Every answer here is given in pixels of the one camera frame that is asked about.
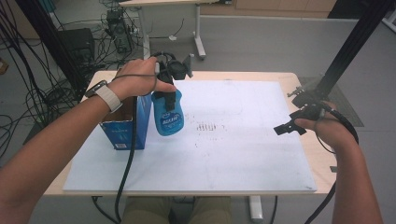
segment person's leg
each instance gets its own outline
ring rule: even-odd
[[[231,224],[230,197],[197,197],[189,224]]]
[[[169,224],[169,197],[129,197],[121,224]]]

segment black pole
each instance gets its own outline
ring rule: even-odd
[[[323,79],[315,89],[319,99],[326,99],[335,83],[347,70],[352,60],[366,43],[388,12],[394,0],[374,0],[366,9],[351,34],[346,39],[343,47],[338,51]]]
[[[46,45],[50,55],[64,72],[77,99],[81,99],[87,89],[88,81],[80,74],[76,64],[67,52],[47,12],[39,0],[15,0],[28,21],[35,28],[40,39]]]

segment hand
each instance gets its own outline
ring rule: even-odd
[[[331,108],[336,108],[334,104],[326,102]],[[347,147],[349,144],[356,144],[353,135],[342,125],[338,119],[326,112],[323,119],[317,121],[309,119],[296,119],[294,123],[304,129],[314,131],[318,137],[333,149]]]
[[[121,100],[129,96],[145,95],[151,91],[176,91],[172,84],[162,82],[154,76],[155,57],[147,60],[133,60],[125,64],[116,74],[120,77],[112,81],[108,86]]]

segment open box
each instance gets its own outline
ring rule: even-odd
[[[132,148],[133,134],[133,97],[122,101],[120,109],[108,114],[100,123],[111,144],[116,150],[130,150]],[[149,126],[149,113],[151,109],[150,94],[137,97],[137,136],[135,149],[144,149]]]

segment watch strap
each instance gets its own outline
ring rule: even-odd
[[[122,106],[122,102],[119,97],[114,93],[114,91],[109,89],[108,86],[101,87],[95,93],[107,103],[108,107],[110,107],[111,113]]]

